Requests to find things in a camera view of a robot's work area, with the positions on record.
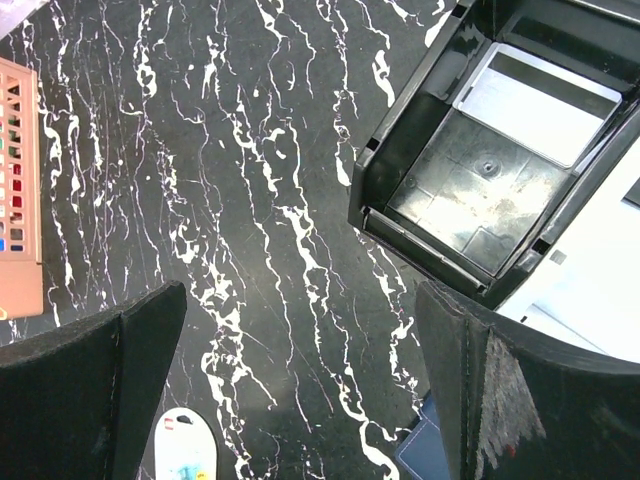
black marble floor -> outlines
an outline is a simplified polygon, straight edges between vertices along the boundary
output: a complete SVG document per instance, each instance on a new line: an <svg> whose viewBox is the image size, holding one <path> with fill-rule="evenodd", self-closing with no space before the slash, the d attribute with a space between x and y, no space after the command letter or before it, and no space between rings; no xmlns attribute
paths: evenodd
<svg viewBox="0 0 640 480"><path fill-rule="evenodd" d="M428 389L415 274L347 224L348 185L452 4L43 7L0 56L40 75L47 313L0 344L178 279L161 410L210 422L221 478L405 476Z"/></svg>

black plastic tray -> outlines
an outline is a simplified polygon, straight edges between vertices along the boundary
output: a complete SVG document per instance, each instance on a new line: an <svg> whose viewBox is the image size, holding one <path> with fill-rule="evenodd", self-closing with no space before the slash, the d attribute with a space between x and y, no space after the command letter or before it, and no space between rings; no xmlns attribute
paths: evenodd
<svg viewBox="0 0 640 480"><path fill-rule="evenodd" d="M613 0L460 1L361 152L349 222L425 274L497 307L531 274L640 134L638 18L638 4ZM483 159L483 135L491 132L472 132L476 126L452 103L495 42L622 94L622 104L583 152L581 159L590 159L583 170L550 168L495 138L491 160ZM508 154L501 157L500 151ZM516 190L542 176L549 188L535 211L523 211L517 202L504 210L503 220L518 223L508 228L483 220L456 229L464 212L429 212L439 195L450 199L464 186L473 198L459 196L457 204L484 218L475 210L492 175L512 176ZM504 198L513 197L514 191L504 192ZM496 218L499 213L493 212ZM454 238L460 231L464 238Z"/></svg>

black plastic bin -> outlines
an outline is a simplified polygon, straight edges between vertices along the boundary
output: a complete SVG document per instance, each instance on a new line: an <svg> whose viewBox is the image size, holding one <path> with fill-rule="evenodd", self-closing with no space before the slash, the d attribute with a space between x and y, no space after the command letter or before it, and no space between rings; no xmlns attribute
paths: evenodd
<svg viewBox="0 0 640 480"><path fill-rule="evenodd" d="M496 308L640 134L638 18L460 1L360 154L349 222Z"/></svg>

scuffed black surface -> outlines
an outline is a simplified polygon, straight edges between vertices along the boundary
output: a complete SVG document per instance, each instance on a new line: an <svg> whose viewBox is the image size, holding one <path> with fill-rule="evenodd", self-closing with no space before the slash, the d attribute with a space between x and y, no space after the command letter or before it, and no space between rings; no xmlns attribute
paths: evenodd
<svg viewBox="0 0 640 480"><path fill-rule="evenodd" d="M416 317L452 478L638 478L639 365L555 340L439 282L421 284Z"/></svg>

floor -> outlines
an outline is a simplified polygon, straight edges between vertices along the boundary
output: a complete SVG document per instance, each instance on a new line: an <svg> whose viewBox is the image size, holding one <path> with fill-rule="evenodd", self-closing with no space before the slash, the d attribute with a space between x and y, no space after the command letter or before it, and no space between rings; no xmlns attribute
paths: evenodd
<svg viewBox="0 0 640 480"><path fill-rule="evenodd" d="M47 312L0 344L178 279L160 411L205 417L221 478L407 478L417 276L347 224L349 177L452 5L42 7L0 56L40 75Z"/></svg>

